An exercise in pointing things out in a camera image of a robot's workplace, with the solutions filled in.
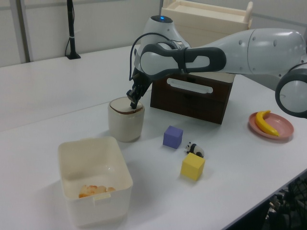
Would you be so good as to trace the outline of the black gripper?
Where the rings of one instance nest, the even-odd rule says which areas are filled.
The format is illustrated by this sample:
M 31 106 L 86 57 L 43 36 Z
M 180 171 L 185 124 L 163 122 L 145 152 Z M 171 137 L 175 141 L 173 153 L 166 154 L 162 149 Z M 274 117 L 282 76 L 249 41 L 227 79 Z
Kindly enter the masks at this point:
M 146 93 L 152 81 L 141 71 L 134 69 L 132 73 L 133 86 L 126 95 L 130 100 L 131 108 L 136 108 L 139 100 Z

